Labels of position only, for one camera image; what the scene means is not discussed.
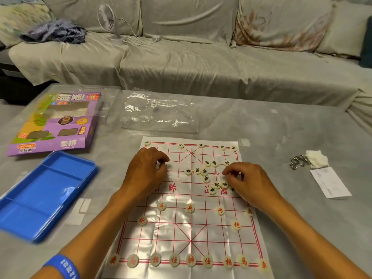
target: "chinese chess board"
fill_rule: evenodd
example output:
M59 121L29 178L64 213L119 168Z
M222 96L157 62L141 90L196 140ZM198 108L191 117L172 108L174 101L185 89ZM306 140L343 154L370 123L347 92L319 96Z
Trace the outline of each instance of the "chinese chess board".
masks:
M150 145L145 145L145 141L150 141ZM144 146L156 147L169 156L167 176L123 224L109 251L102 278L274 278L254 208L230 186L216 190L214 195L209 192L214 182L223 181L225 161L241 161L238 143L143 137L141 148ZM206 160L217 161L218 166L206 167ZM209 183L195 174L196 168L207 169ZM186 169L192 169L192 174L186 175ZM164 211L157 208L160 202L166 204ZM195 208L193 213L185 210L189 204ZM218 215L216 210L221 206L225 213ZM144 226L139 224L142 216L147 219ZM233 227L236 220L239 230ZM150 264L154 253L161 256L157 267ZM189 253L195 257L194 267L186 264ZM138 256L139 263L129 268L128 257L132 254ZM179 255L177 267L169 263L171 254ZM205 255L213 260L209 269L203 266ZM246 268L238 262L242 255L248 261ZM224 266L225 256L232 259L231 269Z

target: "blue wristband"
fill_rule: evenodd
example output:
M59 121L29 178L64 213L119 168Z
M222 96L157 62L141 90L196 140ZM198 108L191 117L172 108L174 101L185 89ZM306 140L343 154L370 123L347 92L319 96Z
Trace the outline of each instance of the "blue wristband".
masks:
M49 259L43 267L44 266L53 266L65 279L80 279L80 274L75 265L68 257L62 254L56 254L54 257Z

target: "hand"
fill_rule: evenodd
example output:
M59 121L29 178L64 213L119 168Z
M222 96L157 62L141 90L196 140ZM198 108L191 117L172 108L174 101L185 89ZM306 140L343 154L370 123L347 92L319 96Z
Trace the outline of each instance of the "hand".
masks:
M237 179L241 173L242 181ZM266 172L258 164L232 163L223 172L227 183L234 187L244 200L259 210L268 213L283 197L272 184Z
M142 148L130 162L119 192L140 201L148 196L165 178L169 157L155 147Z

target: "dark teal cushion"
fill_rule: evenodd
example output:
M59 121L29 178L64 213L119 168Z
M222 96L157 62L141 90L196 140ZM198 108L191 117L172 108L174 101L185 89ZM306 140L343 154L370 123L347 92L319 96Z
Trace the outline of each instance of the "dark teal cushion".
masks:
M372 16L368 18L359 65L372 68Z

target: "white tissue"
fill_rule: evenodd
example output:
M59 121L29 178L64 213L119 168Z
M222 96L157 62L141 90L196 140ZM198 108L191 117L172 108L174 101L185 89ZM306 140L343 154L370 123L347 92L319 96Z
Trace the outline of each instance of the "white tissue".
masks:
M328 166L328 158L321 151L306 151L306 157L310 161L311 169L320 169Z

